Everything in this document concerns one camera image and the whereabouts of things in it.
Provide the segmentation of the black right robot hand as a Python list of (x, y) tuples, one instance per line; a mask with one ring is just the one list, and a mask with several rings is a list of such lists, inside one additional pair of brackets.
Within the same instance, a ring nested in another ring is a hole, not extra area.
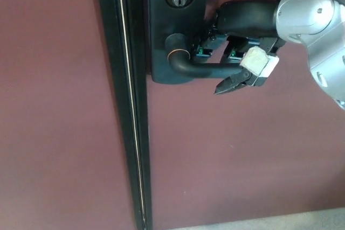
[[(285, 41), (277, 33), (275, 19), (278, 0), (231, 0), (218, 7), (208, 18), (197, 37), (194, 61), (205, 62), (223, 43), (227, 46), (220, 64), (232, 64), (239, 72), (223, 79), (215, 94), (225, 94), (264, 84), (278, 64), (277, 51)], [(248, 50), (259, 47), (268, 56), (268, 63), (260, 75), (255, 75), (240, 62)]]

